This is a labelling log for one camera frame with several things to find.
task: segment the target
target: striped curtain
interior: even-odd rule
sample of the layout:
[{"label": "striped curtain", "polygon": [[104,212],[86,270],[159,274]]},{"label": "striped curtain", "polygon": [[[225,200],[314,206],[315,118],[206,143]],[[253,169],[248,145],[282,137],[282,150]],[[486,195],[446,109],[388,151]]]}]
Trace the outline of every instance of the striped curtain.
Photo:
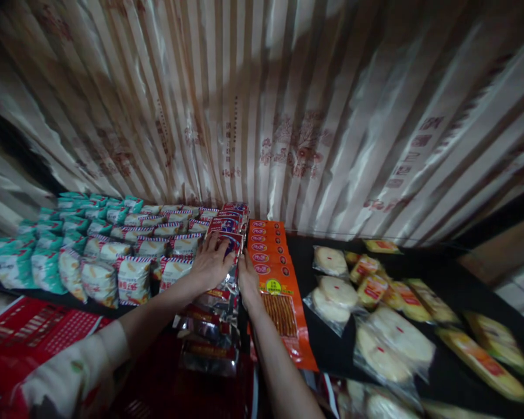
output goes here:
[{"label": "striped curtain", "polygon": [[421,246],[524,191],[524,0],[24,0],[0,114],[69,190]]}]

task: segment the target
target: person's left hand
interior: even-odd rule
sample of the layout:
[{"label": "person's left hand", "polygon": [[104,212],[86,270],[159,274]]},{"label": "person's left hand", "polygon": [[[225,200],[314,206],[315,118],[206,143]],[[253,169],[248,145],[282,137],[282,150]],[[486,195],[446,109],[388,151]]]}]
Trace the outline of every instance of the person's left hand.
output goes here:
[{"label": "person's left hand", "polygon": [[198,249],[194,264],[190,270],[190,276],[194,277],[194,282],[198,284],[199,293],[209,291],[219,285],[225,279],[227,273],[235,260],[235,252],[231,252],[225,257],[225,250],[229,246],[229,240],[223,240],[219,246],[218,232],[212,232]]}]

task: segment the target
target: person's right hand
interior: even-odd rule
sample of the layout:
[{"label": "person's right hand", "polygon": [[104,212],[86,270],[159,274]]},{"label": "person's right hand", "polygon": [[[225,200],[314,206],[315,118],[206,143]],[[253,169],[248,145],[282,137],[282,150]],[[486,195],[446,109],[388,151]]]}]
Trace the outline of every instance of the person's right hand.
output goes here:
[{"label": "person's right hand", "polygon": [[246,250],[239,256],[239,290],[243,305],[251,317],[265,311],[260,296],[260,279]]}]

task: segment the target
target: hand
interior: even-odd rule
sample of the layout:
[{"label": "hand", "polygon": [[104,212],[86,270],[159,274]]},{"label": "hand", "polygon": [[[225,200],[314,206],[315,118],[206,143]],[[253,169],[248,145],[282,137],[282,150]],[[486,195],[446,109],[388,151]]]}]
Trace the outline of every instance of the hand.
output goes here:
[{"label": "hand", "polygon": [[229,240],[223,240],[218,246],[218,239],[218,232],[212,232],[206,236],[194,259],[189,275],[194,277],[194,283],[198,284],[198,294],[218,286],[227,277],[235,260],[235,252],[231,252],[225,257]]},{"label": "hand", "polygon": [[260,278],[246,250],[245,254],[239,256],[239,290],[243,305],[251,318],[265,311],[260,296]]}]

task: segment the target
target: stack of snack packages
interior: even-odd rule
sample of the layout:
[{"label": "stack of snack packages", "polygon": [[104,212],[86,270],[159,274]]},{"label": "stack of snack packages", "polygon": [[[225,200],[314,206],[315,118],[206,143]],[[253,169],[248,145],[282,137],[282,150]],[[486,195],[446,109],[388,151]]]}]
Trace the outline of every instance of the stack of snack packages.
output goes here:
[{"label": "stack of snack packages", "polygon": [[208,234],[219,233],[219,241],[229,240],[226,255],[236,258],[227,277],[213,290],[202,294],[173,321],[183,339],[180,366],[188,370],[233,377],[239,358],[237,326],[239,286],[237,260],[243,251],[249,207],[226,203],[209,221]]},{"label": "stack of snack packages", "polygon": [[[250,220],[247,248],[260,278],[264,307],[289,356],[298,368],[318,371],[310,348],[303,302],[287,247],[284,224]],[[250,356],[253,361],[257,361],[252,339]]]}]

